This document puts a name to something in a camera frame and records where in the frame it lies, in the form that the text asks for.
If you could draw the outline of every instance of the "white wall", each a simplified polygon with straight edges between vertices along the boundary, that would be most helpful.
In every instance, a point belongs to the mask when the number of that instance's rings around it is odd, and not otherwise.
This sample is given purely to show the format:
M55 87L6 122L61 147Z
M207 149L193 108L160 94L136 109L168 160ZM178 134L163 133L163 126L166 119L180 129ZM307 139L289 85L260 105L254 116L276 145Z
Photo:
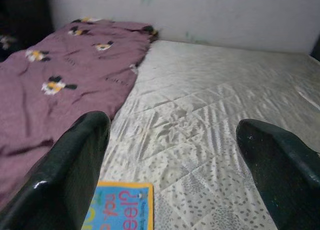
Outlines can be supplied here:
M50 0L56 27L83 16L152 23L161 38L309 53L320 0Z

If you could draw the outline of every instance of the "purple blanket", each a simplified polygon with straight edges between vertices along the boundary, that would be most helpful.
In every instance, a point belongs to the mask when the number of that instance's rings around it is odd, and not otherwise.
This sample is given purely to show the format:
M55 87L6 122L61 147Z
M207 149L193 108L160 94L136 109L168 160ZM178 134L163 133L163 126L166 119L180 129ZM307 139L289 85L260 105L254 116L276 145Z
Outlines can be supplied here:
M151 37L148 24L83 19L0 63L0 209L79 116L115 116Z

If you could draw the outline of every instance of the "white quilted mattress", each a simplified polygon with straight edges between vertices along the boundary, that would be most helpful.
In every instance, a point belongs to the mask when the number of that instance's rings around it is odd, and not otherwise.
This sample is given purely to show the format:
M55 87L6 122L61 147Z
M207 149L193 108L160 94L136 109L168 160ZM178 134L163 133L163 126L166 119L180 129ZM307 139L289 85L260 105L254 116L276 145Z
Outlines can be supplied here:
M155 230L277 229L237 148L244 118L320 149L319 63L157 41L112 123L100 179L153 183Z

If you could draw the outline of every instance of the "blue book cover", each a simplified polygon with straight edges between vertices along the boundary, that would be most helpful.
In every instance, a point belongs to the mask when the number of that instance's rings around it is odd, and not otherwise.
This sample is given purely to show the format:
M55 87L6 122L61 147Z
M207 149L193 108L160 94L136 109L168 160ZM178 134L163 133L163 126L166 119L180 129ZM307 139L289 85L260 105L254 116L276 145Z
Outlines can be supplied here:
M153 186L99 182L81 230L153 230Z

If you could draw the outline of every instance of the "children's book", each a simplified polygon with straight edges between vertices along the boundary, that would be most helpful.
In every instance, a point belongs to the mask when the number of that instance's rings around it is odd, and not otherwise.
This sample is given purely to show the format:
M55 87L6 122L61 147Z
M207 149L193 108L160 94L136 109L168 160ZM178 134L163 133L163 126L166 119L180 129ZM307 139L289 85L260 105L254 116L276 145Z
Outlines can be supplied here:
M98 182L81 230L153 230L153 186Z

